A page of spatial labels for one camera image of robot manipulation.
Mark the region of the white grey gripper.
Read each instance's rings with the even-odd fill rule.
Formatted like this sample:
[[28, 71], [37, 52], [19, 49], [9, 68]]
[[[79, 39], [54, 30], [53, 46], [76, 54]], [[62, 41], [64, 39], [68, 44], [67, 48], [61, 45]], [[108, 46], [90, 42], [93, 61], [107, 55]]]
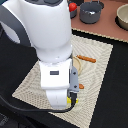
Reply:
[[39, 62], [41, 88], [53, 109], [65, 109], [67, 98], [79, 92], [78, 72], [72, 59], [57, 64]]

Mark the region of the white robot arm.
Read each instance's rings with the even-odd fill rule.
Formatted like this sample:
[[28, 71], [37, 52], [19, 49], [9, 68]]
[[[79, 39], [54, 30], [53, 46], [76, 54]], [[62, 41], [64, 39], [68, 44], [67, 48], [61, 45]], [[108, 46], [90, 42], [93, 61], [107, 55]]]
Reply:
[[71, 19], [67, 0], [7, 0], [0, 5], [0, 24], [15, 43], [34, 47], [39, 59], [41, 87], [52, 108], [67, 106], [74, 92]]

